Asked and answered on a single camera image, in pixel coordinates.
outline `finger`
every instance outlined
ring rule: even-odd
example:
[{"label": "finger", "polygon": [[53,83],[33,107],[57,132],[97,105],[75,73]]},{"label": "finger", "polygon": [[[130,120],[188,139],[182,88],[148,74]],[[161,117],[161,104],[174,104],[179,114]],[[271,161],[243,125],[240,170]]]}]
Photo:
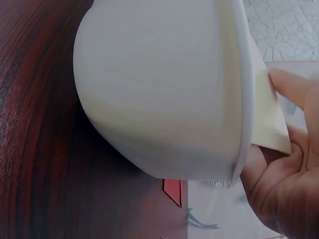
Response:
[{"label": "finger", "polygon": [[246,160],[246,166],[241,174],[241,181],[248,198],[266,168],[267,163],[260,148],[252,145]]},{"label": "finger", "polygon": [[294,126],[288,125],[288,133],[289,138],[292,144],[298,145],[298,147],[302,151],[302,165],[300,168],[300,171],[306,172],[307,171],[307,164],[308,164],[308,158],[309,158],[309,139],[308,134],[304,130],[300,128],[296,128]]},{"label": "finger", "polygon": [[318,86],[318,81],[309,81],[280,69],[270,70],[269,75],[275,90],[302,110],[304,110],[308,92]]},{"label": "finger", "polygon": [[319,86],[308,93],[304,111],[310,147],[319,156]]}]

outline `white bowl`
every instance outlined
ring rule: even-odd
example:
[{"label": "white bowl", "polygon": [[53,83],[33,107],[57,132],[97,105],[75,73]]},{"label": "white bowl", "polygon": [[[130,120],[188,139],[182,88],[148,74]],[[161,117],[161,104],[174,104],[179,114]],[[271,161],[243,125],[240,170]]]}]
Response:
[{"label": "white bowl", "polygon": [[74,46],[83,109],[146,173],[230,183],[253,131],[248,35],[240,0],[98,0]]}]

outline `wooden table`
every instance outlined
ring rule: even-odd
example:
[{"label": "wooden table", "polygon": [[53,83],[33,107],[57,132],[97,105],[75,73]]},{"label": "wooden table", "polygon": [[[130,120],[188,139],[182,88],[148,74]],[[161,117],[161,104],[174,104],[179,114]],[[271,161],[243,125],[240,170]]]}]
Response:
[{"label": "wooden table", "polygon": [[73,43],[91,4],[0,0],[0,238],[186,239],[186,208],[80,106]]}]

